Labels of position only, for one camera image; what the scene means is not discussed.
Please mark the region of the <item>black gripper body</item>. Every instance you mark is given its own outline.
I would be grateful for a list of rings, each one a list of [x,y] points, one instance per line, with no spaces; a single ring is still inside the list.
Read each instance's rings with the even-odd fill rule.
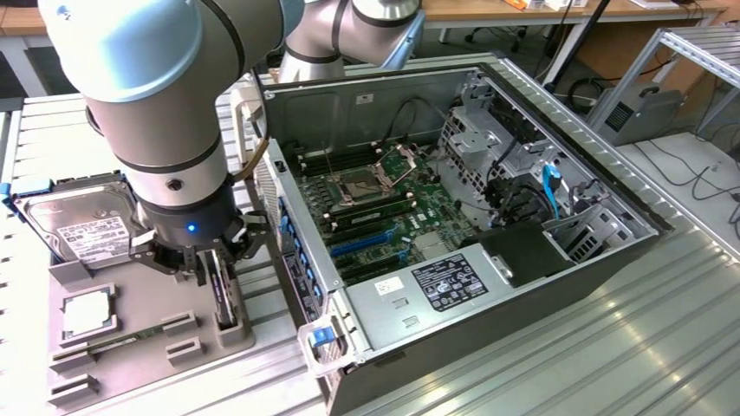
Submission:
[[[194,245],[212,250],[214,240],[240,216],[232,189],[218,189],[204,200],[168,208],[144,200],[140,206],[160,240],[170,245]]]

